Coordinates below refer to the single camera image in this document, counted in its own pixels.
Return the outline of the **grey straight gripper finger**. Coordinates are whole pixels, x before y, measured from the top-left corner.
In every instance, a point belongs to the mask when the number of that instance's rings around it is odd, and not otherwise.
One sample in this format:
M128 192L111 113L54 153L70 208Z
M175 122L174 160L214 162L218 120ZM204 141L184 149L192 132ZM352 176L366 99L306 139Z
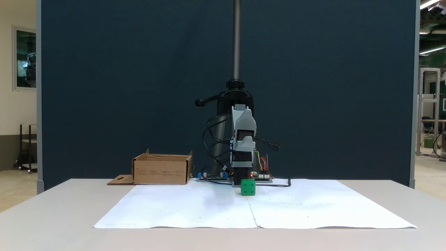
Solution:
M252 136L245 136L243 140L235 143L235 151L237 152L253 152L255 149L255 142Z

